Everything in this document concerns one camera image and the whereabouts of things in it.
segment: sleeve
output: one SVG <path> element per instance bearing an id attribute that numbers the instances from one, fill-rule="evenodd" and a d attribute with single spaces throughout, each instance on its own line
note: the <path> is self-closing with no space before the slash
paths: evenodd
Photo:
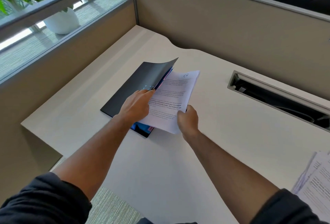
<path id="1" fill-rule="evenodd" d="M 81 189 L 49 172 L 4 202 L 0 224 L 82 224 L 91 207 Z"/>
<path id="2" fill-rule="evenodd" d="M 281 189 L 260 209 L 250 224 L 326 224 L 298 196 Z"/>

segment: person's left hand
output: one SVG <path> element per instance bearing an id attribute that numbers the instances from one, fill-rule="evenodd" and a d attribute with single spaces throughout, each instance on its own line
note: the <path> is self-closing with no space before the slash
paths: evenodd
<path id="1" fill-rule="evenodd" d="M 154 93 L 154 89 L 135 91 L 134 94 L 126 99 L 118 115 L 121 115 L 132 124 L 142 120 L 149 114 L 148 102 Z"/>

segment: person's right arm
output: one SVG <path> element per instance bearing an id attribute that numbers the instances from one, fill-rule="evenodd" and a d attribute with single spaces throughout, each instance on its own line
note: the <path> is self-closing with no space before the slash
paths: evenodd
<path id="1" fill-rule="evenodd" d="M 178 125 L 221 198 L 240 224 L 317 223 L 317 216 L 299 198 L 279 190 L 265 177 L 237 160 L 198 130 L 196 110 L 178 112 Z"/>

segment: forearm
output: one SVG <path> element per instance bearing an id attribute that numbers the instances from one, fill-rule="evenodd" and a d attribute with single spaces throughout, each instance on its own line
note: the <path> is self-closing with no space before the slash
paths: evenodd
<path id="1" fill-rule="evenodd" d="M 103 183 L 113 157 L 131 126 L 130 121 L 116 115 L 60 164 L 54 173 L 61 180 L 79 187 L 91 200 Z"/>
<path id="2" fill-rule="evenodd" d="M 197 131 L 185 137 L 240 224 L 248 224 L 279 189 Z"/>

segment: hand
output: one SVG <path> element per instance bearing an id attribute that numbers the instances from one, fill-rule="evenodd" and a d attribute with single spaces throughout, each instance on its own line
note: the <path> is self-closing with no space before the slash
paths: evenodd
<path id="1" fill-rule="evenodd" d="M 178 126 L 185 140 L 190 136 L 199 133 L 198 115 L 196 110 L 191 106 L 187 106 L 186 113 L 178 111 Z"/>
<path id="2" fill-rule="evenodd" d="M 154 89 L 135 91 L 134 94 L 126 99 L 118 115 L 132 124 L 142 120 L 149 114 L 148 102 L 154 93 Z"/>

